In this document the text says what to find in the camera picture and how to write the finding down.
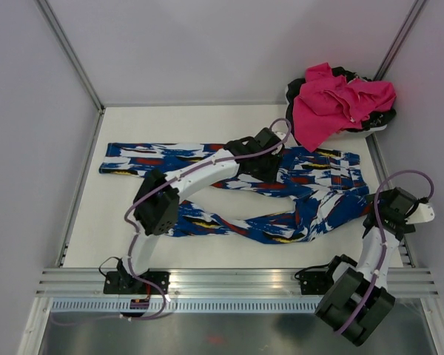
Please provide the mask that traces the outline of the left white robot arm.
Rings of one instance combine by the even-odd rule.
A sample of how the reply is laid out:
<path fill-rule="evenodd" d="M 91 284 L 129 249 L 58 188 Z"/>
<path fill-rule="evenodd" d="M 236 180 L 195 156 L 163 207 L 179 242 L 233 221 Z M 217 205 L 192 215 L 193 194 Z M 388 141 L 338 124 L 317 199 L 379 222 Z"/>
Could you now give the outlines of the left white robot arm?
<path fill-rule="evenodd" d="M 124 215 L 135 230 L 134 237 L 127 253 L 117 260 L 115 270 L 104 275 L 104 293 L 165 295 L 164 273 L 150 271 L 149 260 L 159 237 L 177 223 L 180 204 L 194 193 L 238 175 L 275 182 L 287 139 L 286 133 L 265 127 L 256 136 L 230 141 L 185 168 L 147 172 Z"/>

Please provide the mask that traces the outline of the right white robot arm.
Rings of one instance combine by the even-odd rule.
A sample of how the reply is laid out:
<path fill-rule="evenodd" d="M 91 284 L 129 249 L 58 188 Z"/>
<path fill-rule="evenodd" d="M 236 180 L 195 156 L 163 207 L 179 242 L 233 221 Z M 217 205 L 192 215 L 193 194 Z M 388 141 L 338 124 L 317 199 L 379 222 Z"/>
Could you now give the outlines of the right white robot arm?
<path fill-rule="evenodd" d="M 328 290 L 315 315 L 336 334 L 361 346 L 386 318 L 395 304 L 388 292 L 390 259 L 406 234 L 415 231 L 407 218 L 419 206 L 419 200 L 401 188 L 380 193 L 363 226 L 363 250 L 355 262 L 346 255 L 335 257 L 323 273 Z"/>

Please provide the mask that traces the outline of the blue white patterned trousers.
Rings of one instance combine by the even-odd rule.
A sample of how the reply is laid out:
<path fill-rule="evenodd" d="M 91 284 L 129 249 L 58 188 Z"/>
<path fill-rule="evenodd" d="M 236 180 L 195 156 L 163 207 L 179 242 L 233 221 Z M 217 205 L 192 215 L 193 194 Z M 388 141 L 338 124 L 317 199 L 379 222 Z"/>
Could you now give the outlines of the blue white patterned trousers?
<path fill-rule="evenodd" d="M 108 143 L 98 171 L 142 178 L 154 168 L 161 172 L 185 168 L 221 148 L 220 143 Z M 352 152 L 288 147 L 283 150 L 275 182 L 239 175 L 214 186 L 288 197 L 294 208 L 240 220 L 221 217 L 187 201 L 179 206 L 178 222 L 169 236 L 239 234 L 263 244 L 309 242 L 370 211 L 369 187 L 360 170 L 360 157 Z"/>

